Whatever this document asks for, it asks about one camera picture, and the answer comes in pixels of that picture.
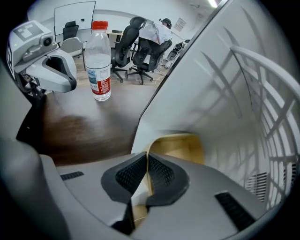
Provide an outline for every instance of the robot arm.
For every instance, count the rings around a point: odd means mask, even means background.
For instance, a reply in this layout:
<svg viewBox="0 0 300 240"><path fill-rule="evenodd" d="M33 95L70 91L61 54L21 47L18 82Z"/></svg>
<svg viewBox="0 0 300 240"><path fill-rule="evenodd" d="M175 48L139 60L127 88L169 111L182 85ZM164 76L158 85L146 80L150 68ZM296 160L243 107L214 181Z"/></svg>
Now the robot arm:
<svg viewBox="0 0 300 240"><path fill-rule="evenodd" d="M51 31L36 21L11 31L7 63L19 89L34 98L41 98L46 90L68 92L76 88L72 56L57 49Z"/></svg>

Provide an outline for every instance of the black mesh pad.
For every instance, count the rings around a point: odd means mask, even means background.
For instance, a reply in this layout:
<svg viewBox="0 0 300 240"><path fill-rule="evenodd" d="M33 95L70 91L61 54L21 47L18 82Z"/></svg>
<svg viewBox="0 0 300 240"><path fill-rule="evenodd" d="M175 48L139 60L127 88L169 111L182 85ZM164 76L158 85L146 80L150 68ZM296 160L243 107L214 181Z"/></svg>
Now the black mesh pad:
<svg viewBox="0 0 300 240"><path fill-rule="evenodd" d="M101 185L113 201L128 204L147 171L146 153L106 170Z"/></svg>
<svg viewBox="0 0 300 240"><path fill-rule="evenodd" d="M147 162L144 157L119 170L116 174L117 182L131 194L135 193L137 187L145 176Z"/></svg>
<svg viewBox="0 0 300 240"><path fill-rule="evenodd" d="M188 189L189 177L180 166L149 153L148 173L153 184L154 195L148 197L147 208L170 205Z"/></svg>

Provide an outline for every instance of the white wall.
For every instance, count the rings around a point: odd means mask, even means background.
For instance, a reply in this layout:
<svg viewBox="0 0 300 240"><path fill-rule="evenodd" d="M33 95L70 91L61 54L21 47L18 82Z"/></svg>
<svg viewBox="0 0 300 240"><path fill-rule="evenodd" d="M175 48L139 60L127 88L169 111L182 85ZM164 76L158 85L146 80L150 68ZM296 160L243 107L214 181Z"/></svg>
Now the white wall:
<svg viewBox="0 0 300 240"><path fill-rule="evenodd" d="M82 2L82 0L40 0L35 2L27 15L29 20L37 20L45 27L53 31L54 9L66 4ZM203 19L182 0L97 0L94 20L106 20L109 22L108 30L124 30L134 16L141 16L150 21L158 22L160 18L169 18L173 26L179 18L187 24L179 32L172 27L173 46L185 39L191 38L201 26Z"/></svg>

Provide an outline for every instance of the cable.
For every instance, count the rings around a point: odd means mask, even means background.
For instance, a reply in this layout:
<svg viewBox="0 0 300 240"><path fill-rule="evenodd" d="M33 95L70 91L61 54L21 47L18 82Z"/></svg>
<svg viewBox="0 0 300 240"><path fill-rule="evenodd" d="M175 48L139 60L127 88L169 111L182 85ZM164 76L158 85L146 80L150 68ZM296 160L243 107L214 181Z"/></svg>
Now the cable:
<svg viewBox="0 0 300 240"><path fill-rule="evenodd" d="M162 77L165 77L165 75L160 76L158 79L160 79L160 78L162 78ZM158 80L158 79L157 79L157 80ZM155 82L154 82L154 83L155 83L155 86L156 86L156 81L157 81L157 80L155 80Z"/></svg>
<svg viewBox="0 0 300 240"><path fill-rule="evenodd" d="M155 70L157 70L159 72L159 74L162 75L161 74L161 69L159 67L157 67Z"/></svg>
<svg viewBox="0 0 300 240"><path fill-rule="evenodd" d="M162 76L163 76L163 74L161 73L161 68L160 68L160 66L158 66L158 70L159 70L159 74L161 74Z"/></svg>

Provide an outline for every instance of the dark wooden desk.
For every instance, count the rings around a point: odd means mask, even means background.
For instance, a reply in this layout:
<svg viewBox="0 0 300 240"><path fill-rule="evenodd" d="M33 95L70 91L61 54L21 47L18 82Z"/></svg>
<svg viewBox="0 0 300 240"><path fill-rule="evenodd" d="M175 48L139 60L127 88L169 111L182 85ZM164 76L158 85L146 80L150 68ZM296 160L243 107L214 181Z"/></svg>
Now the dark wooden desk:
<svg viewBox="0 0 300 240"><path fill-rule="evenodd" d="M105 102L90 87L47 95L39 153L56 165L87 163L129 154L136 127L155 87L113 84Z"/></svg>

